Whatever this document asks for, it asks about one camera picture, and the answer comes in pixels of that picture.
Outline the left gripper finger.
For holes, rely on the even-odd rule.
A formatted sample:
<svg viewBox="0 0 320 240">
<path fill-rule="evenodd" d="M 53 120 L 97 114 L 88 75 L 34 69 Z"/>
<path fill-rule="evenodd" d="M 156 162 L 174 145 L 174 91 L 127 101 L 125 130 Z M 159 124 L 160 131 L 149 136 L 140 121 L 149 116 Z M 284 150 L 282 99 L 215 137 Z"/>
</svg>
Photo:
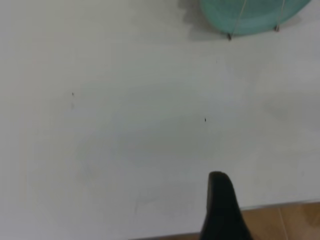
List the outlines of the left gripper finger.
<svg viewBox="0 0 320 240">
<path fill-rule="evenodd" d="M 236 192 L 228 175 L 213 171 L 208 175 L 206 216 L 201 240 L 251 240 Z"/>
</svg>

